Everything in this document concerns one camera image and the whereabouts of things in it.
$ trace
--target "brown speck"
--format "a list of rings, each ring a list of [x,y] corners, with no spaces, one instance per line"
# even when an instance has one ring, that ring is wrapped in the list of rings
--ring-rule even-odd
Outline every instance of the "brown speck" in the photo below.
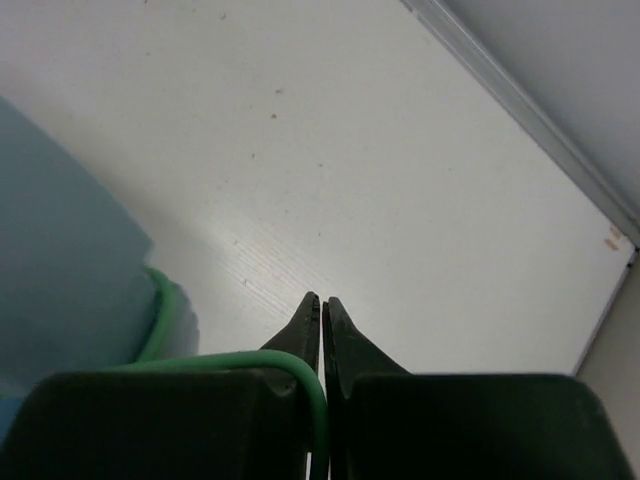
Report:
[[[605,238],[604,243],[606,243],[607,247],[609,247],[613,251],[619,250],[618,246],[613,243],[613,240],[611,240],[610,238]]]
[[[609,226],[609,231],[611,232],[611,235],[613,235],[613,238],[615,238],[616,240],[620,240],[620,237],[622,237],[622,232],[618,230],[614,225]]]

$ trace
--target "blue object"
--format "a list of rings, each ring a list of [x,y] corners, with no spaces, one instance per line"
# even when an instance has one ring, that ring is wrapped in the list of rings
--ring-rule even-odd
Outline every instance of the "blue object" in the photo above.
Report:
[[[151,241],[84,168],[0,98],[0,393],[128,363],[153,322]]]

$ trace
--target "metal edge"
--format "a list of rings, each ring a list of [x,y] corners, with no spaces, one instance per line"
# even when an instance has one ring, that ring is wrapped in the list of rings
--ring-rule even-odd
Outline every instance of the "metal edge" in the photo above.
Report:
[[[449,8],[441,0],[400,1],[487,89],[595,206],[635,246],[640,246],[640,225],[633,209]]]
[[[604,309],[602,310],[602,313],[600,314],[600,318],[598,319],[596,326],[593,328],[593,331],[591,332],[591,336],[587,340],[587,343],[584,346],[584,349],[582,350],[580,357],[578,357],[578,360],[576,361],[576,364],[573,367],[572,375],[577,377],[580,376],[582,366],[584,365],[585,360],[587,359],[587,357],[589,356],[589,353],[591,352],[591,347],[593,347],[593,344],[596,342],[596,338],[600,334],[600,329],[602,328],[602,325],[604,324],[604,322],[607,321],[607,318],[609,317],[609,313],[613,308],[613,304],[615,303],[616,299],[618,298],[618,295],[620,294],[620,291],[622,290],[622,287],[627,281],[627,278],[631,273],[631,269],[638,268],[638,265],[635,265],[635,261],[637,260],[637,258],[638,258],[638,249],[636,248],[635,251],[631,254],[629,263],[627,264],[626,268],[622,272],[622,275],[620,275],[620,278],[618,279],[618,283],[616,283],[616,285],[613,287],[613,291],[611,292],[609,301],[607,302]]]

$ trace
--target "white surface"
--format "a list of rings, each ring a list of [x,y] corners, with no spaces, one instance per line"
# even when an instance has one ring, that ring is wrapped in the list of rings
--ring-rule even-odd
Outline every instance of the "white surface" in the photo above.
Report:
[[[593,163],[591,168],[640,217],[640,2],[443,3],[580,146]]]
[[[640,268],[627,277],[578,377],[600,397],[636,473],[640,472]]]
[[[0,94],[147,228],[203,351],[313,289],[411,370],[575,367],[632,247],[400,2],[0,8]]]

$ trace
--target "green cable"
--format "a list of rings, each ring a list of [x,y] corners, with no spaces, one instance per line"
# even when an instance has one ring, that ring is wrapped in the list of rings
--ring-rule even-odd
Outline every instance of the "green cable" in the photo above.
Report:
[[[221,353],[133,363],[110,369],[119,372],[211,372],[238,368],[277,368],[293,375],[309,397],[313,423],[311,480],[325,480],[329,472],[329,410],[316,372],[302,359],[276,350]]]
[[[156,285],[161,301],[153,330],[142,351],[138,354],[136,362],[151,362],[158,358],[164,343],[169,337],[169,330],[178,309],[178,294],[173,282],[160,270],[151,267],[147,267],[146,270],[149,278]]]

